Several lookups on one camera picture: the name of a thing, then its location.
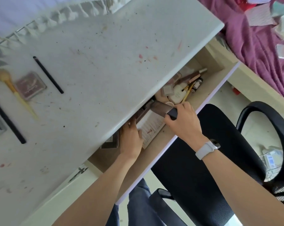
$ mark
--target floor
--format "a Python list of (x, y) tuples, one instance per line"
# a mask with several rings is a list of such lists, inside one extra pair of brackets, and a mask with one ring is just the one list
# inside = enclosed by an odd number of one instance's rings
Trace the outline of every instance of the floor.
[[(236, 124), (240, 112), (250, 101), (242, 94), (235, 95), (231, 90), (231, 85), (226, 82), (210, 100), (210, 103), (219, 107)], [(254, 112), (249, 116), (242, 134), (258, 155), (261, 155), (261, 149), (264, 147), (267, 148), (271, 145), (281, 147), (276, 131), (268, 119), (260, 113)], [(100, 173), (97, 168), (88, 161), (85, 164), (89, 167), (85, 173), (38, 209), (21, 226), (51, 226), (60, 214), (98, 178)], [(144, 179), (151, 192), (157, 188), (164, 188), (151, 171), (146, 174)], [(128, 225), (127, 203), (128, 198), (119, 206), (120, 226)], [(194, 226), (176, 202), (167, 201), (167, 203), (188, 226)], [(241, 226), (241, 224), (237, 218), (233, 218), (227, 226)]]

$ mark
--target gold makeup brush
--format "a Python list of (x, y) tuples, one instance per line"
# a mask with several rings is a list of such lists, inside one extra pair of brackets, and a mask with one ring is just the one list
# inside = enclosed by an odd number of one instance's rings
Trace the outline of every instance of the gold makeup brush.
[(38, 120), (38, 116), (36, 115), (34, 110), (30, 107), (30, 105), (24, 99), (22, 99), (22, 97), (19, 95), (19, 93), (17, 92), (17, 90), (13, 86), (13, 83), (12, 83), (12, 80), (11, 80), (11, 75), (7, 70), (0, 69), (0, 81), (5, 83), (9, 87), (9, 89), (12, 91), (12, 93), (17, 98), (17, 100), (26, 108), (26, 110), (28, 110), (32, 114), (32, 116), (36, 120)]

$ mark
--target watch face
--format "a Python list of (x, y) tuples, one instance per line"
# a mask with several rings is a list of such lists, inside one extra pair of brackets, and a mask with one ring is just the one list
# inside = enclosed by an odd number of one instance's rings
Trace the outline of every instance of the watch face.
[(220, 144), (216, 140), (210, 139), (210, 141), (211, 141), (211, 143), (213, 143), (217, 147), (217, 149), (220, 148)]

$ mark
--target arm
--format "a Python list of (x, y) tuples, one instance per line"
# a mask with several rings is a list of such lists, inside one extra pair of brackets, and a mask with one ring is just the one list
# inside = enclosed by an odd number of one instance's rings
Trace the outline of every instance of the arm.
[[(165, 122), (196, 152), (209, 139), (202, 134), (200, 121), (189, 102), (177, 105), (177, 109), (178, 118), (172, 121), (166, 115)], [(284, 226), (284, 204), (223, 153), (215, 150), (206, 155), (203, 162), (243, 225)]]
[(136, 121), (122, 127), (120, 155), (52, 226), (105, 225), (116, 201), (119, 189), (129, 168), (142, 149), (142, 133)]

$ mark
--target black office chair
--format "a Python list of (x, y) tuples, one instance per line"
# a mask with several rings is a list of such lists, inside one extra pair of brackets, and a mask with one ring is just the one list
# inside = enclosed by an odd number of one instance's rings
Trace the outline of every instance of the black office chair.
[[(253, 111), (264, 113), (281, 140), (283, 163), (279, 174), (264, 182), (264, 163), (241, 135), (242, 127)], [(284, 119), (264, 102), (251, 102), (240, 114), (236, 127), (223, 112), (207, 104), (198, 114), (203, 134), (217, 140), (220, 151), (238, 167), (284, 203)], [(168, 190), (157, 189), (150, 203), (167, 226), (186, 226), (170, 209), (164, 198), (175, 200), (197, 226), (223, 226), (234, 215), (203, 161), (180, 138), (168, 148), (152, 167)]]

